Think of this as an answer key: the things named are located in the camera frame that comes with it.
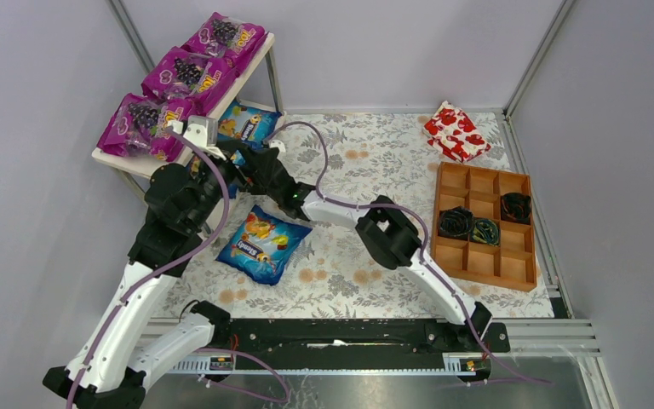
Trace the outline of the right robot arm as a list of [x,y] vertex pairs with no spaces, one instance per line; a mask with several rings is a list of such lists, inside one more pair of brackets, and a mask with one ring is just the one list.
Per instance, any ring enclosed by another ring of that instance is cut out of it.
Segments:
[[328,222],[353,229],[372,259],[401,269],[435,303],[463,343],[480,344],[492,322],[487,307],[461,290],[427,253],[429,230],[414,212],[379,195],[368,204],[322,193],[296,181],[278,158],[278,149],[239,143],[241,171],[249,193],[266,195],[286,215],[305,222]]

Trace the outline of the blue candy bag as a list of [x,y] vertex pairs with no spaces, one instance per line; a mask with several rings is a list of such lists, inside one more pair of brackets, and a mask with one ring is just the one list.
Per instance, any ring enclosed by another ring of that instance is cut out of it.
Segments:
[[240,140],[253,148],[261,148],[281,117],[279,112],[233,101],[218,121],[218,140]]
[[257,284],[276,285],[293,253],[312,232],[254,205],[216,261],[236,268]]
[[[246,176],[237,165],[232,163],[231,160],[224,161],[219,158],[213,158],[213,161],[227,184],[228,198],[237,198],[238,192],[244,191],[249,185]],[[205,164],[197,154],[192,155],[186,168],[189,170],[191,178],[202,184],[204,184],[212,174],[211,168]]]

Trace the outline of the purple candy bag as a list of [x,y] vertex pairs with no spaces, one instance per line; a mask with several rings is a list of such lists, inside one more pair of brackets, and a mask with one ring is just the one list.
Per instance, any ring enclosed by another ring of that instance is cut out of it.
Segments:
[[192,101],[157,101],[127,94],[112,115],[96,147],[119,157],[151,156],[171,162],[184,145],[167,131],[171,120],[185,121],[196,112]]
[[145,97],[155,101],[190,101],[206,116],[219,104],[237,78],[237,69],[222,57],[171,48],[141,83]]
[[222,58],[240,76],[267,34],[263,26],[214,12],[181,47],[191,53]]

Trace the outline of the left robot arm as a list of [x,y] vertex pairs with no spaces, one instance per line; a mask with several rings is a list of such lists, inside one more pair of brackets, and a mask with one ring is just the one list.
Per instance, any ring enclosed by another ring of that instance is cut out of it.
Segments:
[[152,172],[144,224],[99,325],[66,366],[52,367],[44,376],[43,385],[64,398],[68,408],[138,407],[149,381],[167,370],[164,353],[178,361],[187,347],[207,342],[213,329],[207,317],[195,314],[185,330],[158,342],[157,351],[142,361],[145,368],[129,363],[154,308],[189,261],[218,237],[230,210],[234,168],[217,146],[216,121],[200,116],[171,120],[167,131],[208,171],[195,178],[185,165],[170,163]]

